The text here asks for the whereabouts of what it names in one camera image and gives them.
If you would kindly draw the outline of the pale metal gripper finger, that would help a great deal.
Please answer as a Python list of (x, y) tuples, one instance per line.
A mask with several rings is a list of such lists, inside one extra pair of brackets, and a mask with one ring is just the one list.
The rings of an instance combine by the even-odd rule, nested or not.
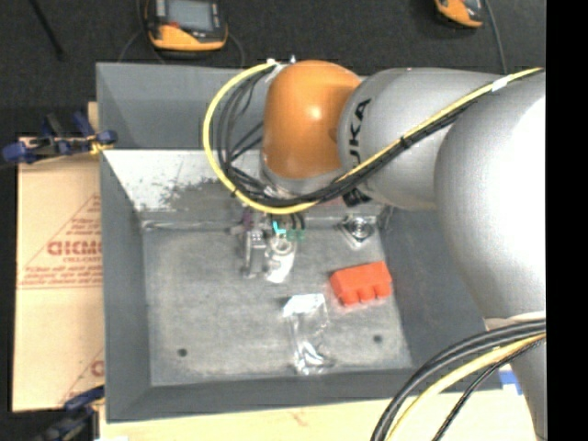
[(267, 271), (267, 242), (262, 230), (250, 230), (243, 235), (243, 275), (259, 277)]
[(266, 252), (266, 279), (274, 284), (288, 277), (295, 260), (296, 244), (283, 237), (273, 237)]

